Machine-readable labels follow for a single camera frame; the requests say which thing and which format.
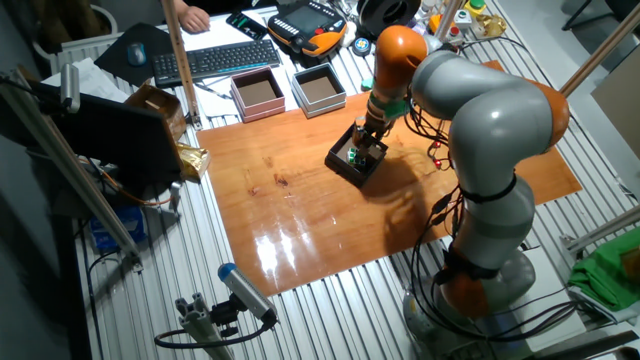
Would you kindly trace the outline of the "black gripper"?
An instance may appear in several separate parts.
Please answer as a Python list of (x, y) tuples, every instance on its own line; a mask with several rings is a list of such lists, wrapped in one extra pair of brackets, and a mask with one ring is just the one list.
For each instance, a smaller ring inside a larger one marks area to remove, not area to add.
[(387, 122), (384, 118), (380, 119), (373, 115), (365, 116), (365, 123), (363, 126), (362, 140), (358, 142), (357, 156), (366, 157), (368, 155), (368, 147), (371, 152), (380, 152), (380, 147), (377, 143), (373, 143), (374, 140), (380, 140), (387, 132)]

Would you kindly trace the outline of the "person's bare hand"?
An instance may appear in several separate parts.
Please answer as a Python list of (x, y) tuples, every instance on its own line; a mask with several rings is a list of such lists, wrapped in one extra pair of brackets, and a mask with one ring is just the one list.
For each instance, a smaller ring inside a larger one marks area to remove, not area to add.
[(203, 9), (175, 0), (174, 7), (181, 27), (188, 33), (198, 34), (210, 29), (210, 17)]

